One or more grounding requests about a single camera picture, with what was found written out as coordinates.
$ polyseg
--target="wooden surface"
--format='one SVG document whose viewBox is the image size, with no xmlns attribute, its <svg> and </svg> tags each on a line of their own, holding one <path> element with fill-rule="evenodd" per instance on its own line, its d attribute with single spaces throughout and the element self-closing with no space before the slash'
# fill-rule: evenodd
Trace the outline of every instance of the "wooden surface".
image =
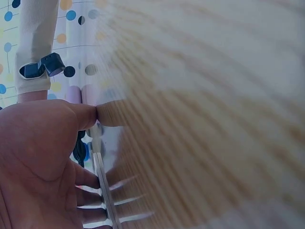
<svg viewBox="0 0 305 229">
<path fill-rule="evenodd" d="M 304 228 L 305 2 L 97 5 L 84 96 L 122 228 Z"/>
</svg>

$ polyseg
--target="polka dot fabric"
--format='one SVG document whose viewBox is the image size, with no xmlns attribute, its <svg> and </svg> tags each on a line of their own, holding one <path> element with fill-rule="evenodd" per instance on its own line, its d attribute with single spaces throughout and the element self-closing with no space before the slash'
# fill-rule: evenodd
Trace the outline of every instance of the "polka dot fabric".
<svg viewBox="0 0 305 229">
<path fill-rule="evenodd" d="M 20 0 L 0 1 L 0 107 L 17 102 L 14 86 L 14 57 L 19 42 Z M 51 78 L 48 99 L 65 99 L 71 85 L 82 88 L 97 74 L 97 66 L 88 53 L 95 40 L 104 34 L 96 32 L 101 9 L 93 1 L 60 0 L 53 52 L 58 53 L 66 66 L 64 72 Z"/>
</svg>

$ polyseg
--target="dark blue clip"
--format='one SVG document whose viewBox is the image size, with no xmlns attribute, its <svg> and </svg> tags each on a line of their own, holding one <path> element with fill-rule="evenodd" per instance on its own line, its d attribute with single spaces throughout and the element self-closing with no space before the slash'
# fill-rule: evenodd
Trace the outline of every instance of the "dark blue clip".
<svg viewBox="0 0 305 229">
<path fill-rule="evenodd" d="M 35 79 L 42 76 L 47 71 L 49 77 L 55 76 L 65 70 L 65 65 L 59 54 L 53 52 L 42 57 L 38 63 L 30 63 L 20 68 L 19 73 L 25 79 Z"/>
</svg>

